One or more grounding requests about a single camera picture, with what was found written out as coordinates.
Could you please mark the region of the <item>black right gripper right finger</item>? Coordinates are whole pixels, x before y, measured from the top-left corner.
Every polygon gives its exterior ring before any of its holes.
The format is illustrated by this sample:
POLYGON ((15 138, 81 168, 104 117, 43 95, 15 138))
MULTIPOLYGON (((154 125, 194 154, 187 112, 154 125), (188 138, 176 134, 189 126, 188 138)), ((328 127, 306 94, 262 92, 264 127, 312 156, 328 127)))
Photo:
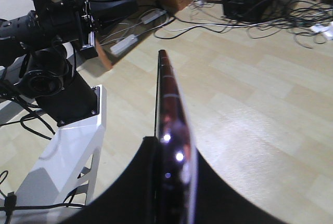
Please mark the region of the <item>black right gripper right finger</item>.
POLYGON ((200 151, 197 151, 197 159, 198 177, 194 223, 284 223, 230 187, 214 171, 200 151))

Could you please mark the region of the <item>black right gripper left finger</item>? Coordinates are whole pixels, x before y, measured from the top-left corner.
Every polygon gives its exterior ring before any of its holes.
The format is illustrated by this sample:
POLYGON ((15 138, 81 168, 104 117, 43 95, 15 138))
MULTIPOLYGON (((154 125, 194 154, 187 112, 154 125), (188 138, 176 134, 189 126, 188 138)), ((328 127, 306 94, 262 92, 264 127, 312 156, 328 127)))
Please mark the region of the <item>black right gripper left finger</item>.
POLYGON ((154 223, 153 156, 156 137, 144 137, 115 182, 91 204, 62 223, 154 223))

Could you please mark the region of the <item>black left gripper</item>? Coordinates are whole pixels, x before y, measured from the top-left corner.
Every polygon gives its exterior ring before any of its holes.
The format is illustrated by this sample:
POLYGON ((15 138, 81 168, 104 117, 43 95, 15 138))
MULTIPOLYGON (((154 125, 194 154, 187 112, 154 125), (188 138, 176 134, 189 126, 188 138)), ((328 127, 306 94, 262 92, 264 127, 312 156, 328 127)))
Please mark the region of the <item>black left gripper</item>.
POLYGON ((138 11, 136 0, 61 0, 60 7, 72 11, 76 51, 85 59, 98 56, 96 34, 104 35, 138 11))

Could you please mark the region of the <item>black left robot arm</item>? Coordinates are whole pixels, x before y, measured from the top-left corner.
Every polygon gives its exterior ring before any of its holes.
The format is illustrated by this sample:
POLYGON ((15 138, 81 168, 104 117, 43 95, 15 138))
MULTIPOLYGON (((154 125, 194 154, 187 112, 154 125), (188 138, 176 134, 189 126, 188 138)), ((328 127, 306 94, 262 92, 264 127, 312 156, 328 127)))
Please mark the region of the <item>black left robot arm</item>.
POLYGON ((90 87, 67 59, 64 43, 95 57, 95 33, 137 11, 136 0, 32 0, 26 16, 1 20, 1 98, 58 129, 16 192, 1 198, 1 223, 48 223, 91 202, 106 128, 106 91, 90 87))

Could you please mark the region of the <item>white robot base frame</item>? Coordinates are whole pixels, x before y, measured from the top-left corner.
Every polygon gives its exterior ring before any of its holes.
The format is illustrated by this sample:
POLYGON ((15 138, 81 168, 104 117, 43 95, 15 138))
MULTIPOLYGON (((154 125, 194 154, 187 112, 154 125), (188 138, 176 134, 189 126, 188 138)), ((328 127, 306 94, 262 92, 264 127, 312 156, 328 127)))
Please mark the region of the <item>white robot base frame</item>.
POLYGON ((15 195, 10 223, 61 223, 80 208, 65 207, 71 191, 84 193, 85 205, 93 200, 107 122, 107 92, 96 86, 98 113, 58 128, 15 195))

